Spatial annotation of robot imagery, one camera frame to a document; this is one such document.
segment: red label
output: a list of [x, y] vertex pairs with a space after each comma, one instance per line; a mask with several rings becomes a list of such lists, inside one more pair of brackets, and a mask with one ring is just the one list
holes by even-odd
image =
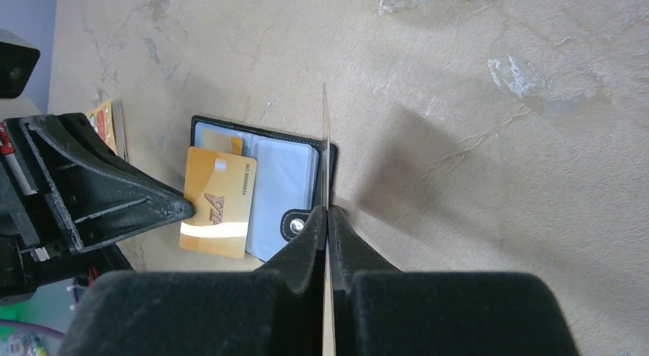
[[3, 155], [9, 155], [14, 151], [14, 146], [12, 145], [11, 140], [9, 140], [9, 134], [7, 134], [5, 126], [0, 122], [0, 153]]

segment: wallet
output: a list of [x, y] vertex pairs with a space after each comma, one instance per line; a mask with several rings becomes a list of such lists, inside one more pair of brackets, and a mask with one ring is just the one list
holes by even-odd
[[[202, 146], [204, 130], [241, 138], [242, 155], [257, 160], [246, 251], [267, 261], [296, 236], [287, 230], [287, 217], [292, 217], [295, 212], [310, 212], [321, 203], [323, 143], [321, 140], [194, 116], [191, 119], [192, 146]], [[331, 144], [330, 150], [329, 175], [333, 177], [338, 148]], [[331, 196], [333, 182], [330, 182], [329, 191]]]

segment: card holder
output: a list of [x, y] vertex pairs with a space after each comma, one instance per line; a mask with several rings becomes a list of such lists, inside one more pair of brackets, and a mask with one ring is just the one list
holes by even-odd
[[[310, 211], [321, 202], [322, 141], [194, 116], [192, 146], [201, 147], [201, 134], [206, 129], [241, 138], [242, 154], [257, 160], [246, 251], [267, 261], [295, 237], [285, 222], [287, 213]], [[337, 155], [338, 148], [331, 145], [332, 177]]]

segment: green object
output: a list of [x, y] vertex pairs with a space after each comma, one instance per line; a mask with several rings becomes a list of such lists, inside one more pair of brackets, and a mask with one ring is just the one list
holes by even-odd
[[[20, 320], [20, 316], [23, 314], [24, 307], [25, 302], [2, 306], [0, 307], [0, 319]], [[12, 333], [13, 331], [14, 329], [12, 327], [0, 327], [0, 339], [6, 339], [7, 335]]]

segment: marble surface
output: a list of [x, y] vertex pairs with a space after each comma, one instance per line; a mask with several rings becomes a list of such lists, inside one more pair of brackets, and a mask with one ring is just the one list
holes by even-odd
[[[334, 201], [404, 270], [519, 270], [583, 354], [649, 354], [649, 0], [57, 0], [50, 112], [123, 102], [181, 188], [194, 114], [321, 135]], [[120, 244], [142, 270], [247, 270]]]

